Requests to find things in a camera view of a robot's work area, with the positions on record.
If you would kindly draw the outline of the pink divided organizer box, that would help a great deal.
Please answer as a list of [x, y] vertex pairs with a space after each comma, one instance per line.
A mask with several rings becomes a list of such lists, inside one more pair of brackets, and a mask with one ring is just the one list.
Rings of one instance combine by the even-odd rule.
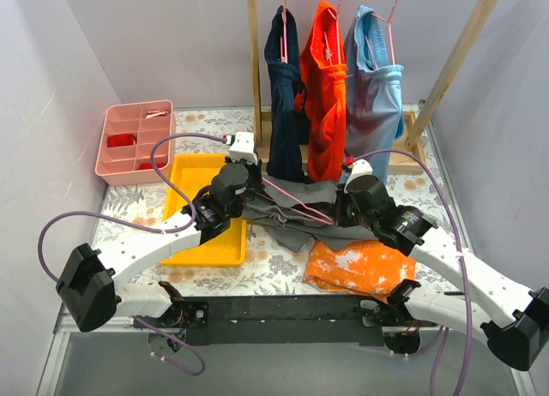
[[[148, 111], [169, 111], [165, 117], [146, 119]], [[109, 135], [131, 133], [136, 135], [136, 144], [129, 147], [109, 148], [106, 139]], [[111, 186], [157, 183], [159, 175], [153, 169], [137, 170], [143, 163], [166, 163], [160, 171], [168, 176], [174, 159], [174, 144], [160, 144], [150, 158], [150, 153], [159, 140], [175, 133], [175, 116], [170, 100], [155, 100], [123, 105], [113, 105], [107, 109], [95, 163], [95, 173]]]

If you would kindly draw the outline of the light blue shorts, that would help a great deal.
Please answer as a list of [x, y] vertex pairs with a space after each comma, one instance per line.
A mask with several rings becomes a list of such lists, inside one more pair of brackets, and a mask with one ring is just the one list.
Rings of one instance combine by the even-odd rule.
[[345, 155], [387, 150], [404, 133], [404, 67], [389, 54], [374, 9], [361, 5], [344, 42], [347, 61]]

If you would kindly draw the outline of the red cloth front compartment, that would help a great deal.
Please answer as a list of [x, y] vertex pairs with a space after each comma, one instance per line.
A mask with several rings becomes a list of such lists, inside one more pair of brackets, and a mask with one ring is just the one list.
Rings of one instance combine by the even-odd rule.
[[[160, 164], [157, 165], [157, 167], [158, 167], [159, 169], [161, 169], [161, 168], [163, 168], [163, 167], [165, 167], [165, 166], [166, 166], [166, 163], [160, 163]], [[150, 163], [143, 163], [143, 164], [140, 164], [140, 165], [138, 166], [137, 170], [142, 171], [142, 170], [150, 170], [150, 169], [153, 169], [153, 168], [154, 168], [154, 167], [153, 167], [152, 164], [150, 164]]]

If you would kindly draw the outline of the orange white folded shorts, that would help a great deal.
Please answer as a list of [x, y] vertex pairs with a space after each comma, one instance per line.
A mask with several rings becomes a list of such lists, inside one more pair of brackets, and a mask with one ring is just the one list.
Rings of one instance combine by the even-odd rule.
[[335, 251], [318, 241], [304, 279], [323, 291], [373, 297], [387, 303], [389, 294], [403, 280], [415, 279], [415, 268], [414, 259], [380, 242], [356, 242]]

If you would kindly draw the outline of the pink hanger with navy shorts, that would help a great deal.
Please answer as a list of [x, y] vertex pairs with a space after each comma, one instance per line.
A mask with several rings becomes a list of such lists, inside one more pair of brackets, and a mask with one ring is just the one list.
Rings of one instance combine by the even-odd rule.
[[288, 49], [287, 49], [287, 0], [284, 0], [281, 12], [282, 19], [282, 33], [281, 33], [281, 61], [287, 63], [288, 61]]

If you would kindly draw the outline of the wooden clothes rack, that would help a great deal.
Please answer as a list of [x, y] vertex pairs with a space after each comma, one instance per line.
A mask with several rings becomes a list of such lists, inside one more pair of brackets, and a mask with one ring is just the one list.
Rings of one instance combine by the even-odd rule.
[[[257, 26], [257, 2], [256, 0], [246, 0], [248, 10], [248, 24], [250, 35], [250, 58], [252, 70], [252, 92], [254, 105], [254, 124], [253, 131], [256, 134], [256, 150], [258, 157], [262, 161], [262, 167], [265, 168], [268, 163], [269, 141], [271, 134], [271, 110], [262, 106], [261, 97], [261, 79], [260, 79], [260, 55], [258, 50], [258, 26]], [[385, 21], [389, 25], [389, 44], [393, 46], [392, 19], [395, 13], [396, 5], [399, 0], [395, 0], [393, 8], [387, 19], [378, 17], [380, 21]], [[434, 83], [425, 103], [415, 116], [411, 111], [405, 111], [405, 132], [403, 137], [395, 143], [395, 150], [407, 149], [412, 155], [425, 163], [425, 149], [422, 144], [421, 136], [432, 120], [437, 108], [439, 107], [444, 95], [455, 79], [458, 71], [463, 65], [468, 53], [474, 46], [474, 43], [499, 0], [478, 0], [465, 27], [462, 29], [458, 40], [449, 54], [441, 72]], [[397, 175], [418, 175], [421, 166], [413, 159], [404, 160], [405, 156], [397, 156], [394, 153], [389, 161], [389, 173]]]

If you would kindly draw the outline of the pink hanger with blue shorts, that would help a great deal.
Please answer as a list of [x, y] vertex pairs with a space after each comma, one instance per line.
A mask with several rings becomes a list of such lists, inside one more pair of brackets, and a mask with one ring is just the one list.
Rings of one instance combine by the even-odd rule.
[[392, 31], [392, 23], [393, 23], [393, 18], [394, 18], [394, 14], [395, 14], [395, 10], [396, 10], [396, 7], [398, 5], [398, 2], [400, 0], [395, 0], [393, 5], [392, 5], [392, 8], [389, 12], [389, 16], [387, 18], [384, 18], [380, 15], [378, 15], [377, 13], [375, 13], [374, 11], [371, 12], [371, 14], [376, 17], [379, 21], [382, 21], [384, 23], [387, 24], [387, 28], [388, 28], [388, 37], [389, 37], [389, 53], [390, 53], [390, 62], [395, 65], [396, 64], [396, 60], [395, 60], [395, 46], [394, 46], [394, 39], [393, 39], [393, 31]]

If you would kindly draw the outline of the red folded cloth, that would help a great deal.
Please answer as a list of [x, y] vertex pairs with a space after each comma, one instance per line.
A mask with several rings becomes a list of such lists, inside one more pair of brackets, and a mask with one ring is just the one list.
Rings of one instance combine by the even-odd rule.
[[106, 139], [106, 145], [109, 148], [114, 147], [129, 147], [136, 144], [136, 135], [131, 133], [121, 133], [109, 135]]

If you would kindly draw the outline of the navy blue shorts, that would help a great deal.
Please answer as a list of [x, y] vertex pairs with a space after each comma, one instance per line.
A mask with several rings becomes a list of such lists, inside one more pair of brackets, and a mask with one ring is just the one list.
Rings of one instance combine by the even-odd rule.
[[281, 61], [282, 7], [271, 22], [264, 48], [271, 91], [271, 137], [267, 173], [294, 183], [312, 183], [304, 173], [300, 147], [309, 143], [311, 121], [305, 113], [307, 91], [302, 80], [299, 38], [287, 9], [288, 61]]

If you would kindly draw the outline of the yellow plastic tray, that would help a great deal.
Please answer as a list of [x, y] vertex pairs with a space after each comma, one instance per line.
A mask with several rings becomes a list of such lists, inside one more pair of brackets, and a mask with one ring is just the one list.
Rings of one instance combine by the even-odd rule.
[[[225, 165], [221, 154], [179, 154], [175, 157], [170, 180], [187, 196], [209, 185]], [[247, 222], [233, 219], [228, 230], [213, 240], [164, 259], [160, 264], [169, 267], [237, 267], [244, 263]]]

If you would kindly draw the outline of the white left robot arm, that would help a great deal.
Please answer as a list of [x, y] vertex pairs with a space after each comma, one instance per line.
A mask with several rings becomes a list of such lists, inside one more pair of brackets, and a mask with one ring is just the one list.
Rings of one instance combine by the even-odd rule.
[[228, 162], [211, 184], [159, 229], [103, 249], [75, 248], [56, 285], [79, 330], [87, 333], [119, 316], [145, 316], [163, 327], [184, 318], [183, 297], [167, 282], [134, 285], [138, 273], [218, 237], [262, 188], [259, 164]]

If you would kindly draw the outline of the grey shorts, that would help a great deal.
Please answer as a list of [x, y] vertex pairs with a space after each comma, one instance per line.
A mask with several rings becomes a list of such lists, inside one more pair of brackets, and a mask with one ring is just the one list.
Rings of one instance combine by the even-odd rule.
[[270, 176], [264, 180], [264, 191], [246, 203], [242, 217], [263, 225], [280, 245], [297, 252], [315, 238], [340, 251], [351, 243], [377, 239], [362, 226], [342, 228], [328, 223], [334, 212], [336, 183], [293, 183]]

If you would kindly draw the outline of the white red cloth back compartment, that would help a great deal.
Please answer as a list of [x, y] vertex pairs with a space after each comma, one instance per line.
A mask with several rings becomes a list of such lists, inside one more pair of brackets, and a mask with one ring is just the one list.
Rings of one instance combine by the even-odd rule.
[[165, 117], [165, 116], [169, 116], [170, 114], [171, 112], [169, 111], [148, 111], [144, 117], [146, 119], [149, 119], [149, 118], [156, 118], [156, 117]]

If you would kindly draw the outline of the red orange shorts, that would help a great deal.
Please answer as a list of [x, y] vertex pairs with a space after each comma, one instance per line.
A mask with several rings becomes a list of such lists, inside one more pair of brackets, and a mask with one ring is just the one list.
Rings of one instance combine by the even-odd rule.
[[330, 76], [332, 67], [323, 59], [323, 32], [326, 31], [333, 64], [338, 63], [335, 22], [326, 12], [327, 8], [334, 9], [321, 0], [300, 55], [302, 80], [307, 91], [305, 113], [311, 121], [307, 169], [316, 182], [340, 179], [347, 131], [346, 59], [343, 66], [345, 79], [340, 83]]

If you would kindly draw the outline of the pink hanger with red shorts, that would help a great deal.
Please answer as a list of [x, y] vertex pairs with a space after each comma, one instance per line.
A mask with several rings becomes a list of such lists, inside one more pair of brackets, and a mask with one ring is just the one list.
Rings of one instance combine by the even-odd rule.
[[336, 41], [337, 59], [338, 59], [338, 63], [336, 65], [334, 65], [332, 61], [333, 52], [330, 47], [327, 32], [326, 31], [323, 32], [323, 42], [324, 42], [323, 59], [327, 61], [329, 65], [332, 67], [332, 72], [330, 72], [329, 74], [338, 83], [342, 82], [345, 79], [345, 76], [343, 74], [345, 55], [344, 55], [343, 43], [341, 41], [341, 24], [340, 24], [341, 1], [342, 0], [338, 0], [337, 7], [335, 9], [333, 8], [326, 9], [326, 12], [331, 16], [331, 18], [335, 22], [335, 41]]

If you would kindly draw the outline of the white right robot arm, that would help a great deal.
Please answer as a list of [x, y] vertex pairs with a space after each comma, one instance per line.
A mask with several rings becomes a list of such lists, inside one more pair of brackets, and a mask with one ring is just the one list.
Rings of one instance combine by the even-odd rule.
[[503, 276], [457, 246], [417, 207], [397, 205], [371, 175], [350, 177], [336, 191], [336, 222], [361, 225], [384, 246], [424, 264], [457, 287], [460, 297], [404, 279], [388, 296], [398, 325], [430, 321], [471, 336], [512, 369], [527, 371], [548, 343], [548, 290]]

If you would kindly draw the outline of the floral table mat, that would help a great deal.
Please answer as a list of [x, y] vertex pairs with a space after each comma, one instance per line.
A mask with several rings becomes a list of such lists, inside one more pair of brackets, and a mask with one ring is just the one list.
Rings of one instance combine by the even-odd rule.
[[[223, 133], [252, 131], [253, 107], [211, 109], [176, 109], [176, 132], [202, 132], [221, 136]], [[455, 215], [455, 205], [439, 169], [437, 145], [433, 148], [430, 127], [422, 134], [426, 164]], [[226, 153], [226, 147], [204, 139], [175, 141], [176, 154]], [[398, 204], [419, 207], [435, 217], [438, 223], [451, 232], [451, 225], [431, 180], [421, 175], [389, 176], [389, 194]], [[106, 186], [100, 212], [139, 225], [156, 226], [163, 218], [167, 186], [165, 183], [147, 183], [130, 186]], [[155, 265], [138, 274], [132, 283], [165, 280], [174, 285], [184, 297], [199, 296], [266, 296], [315, 295], [325, 293], [303, 279], [309, 254], [314, 245], [310, 240], [299, 252], [281, 247], [260, 225], [248, 222], [244, 263], [239, 267], [168, 267]], [[92, 246], [105, 247], [119, 242], [138, 231], [109, 221], [98, 221]], [[450, 282], [418, 263], [415, 278], [437, 291], [458, 291]]]

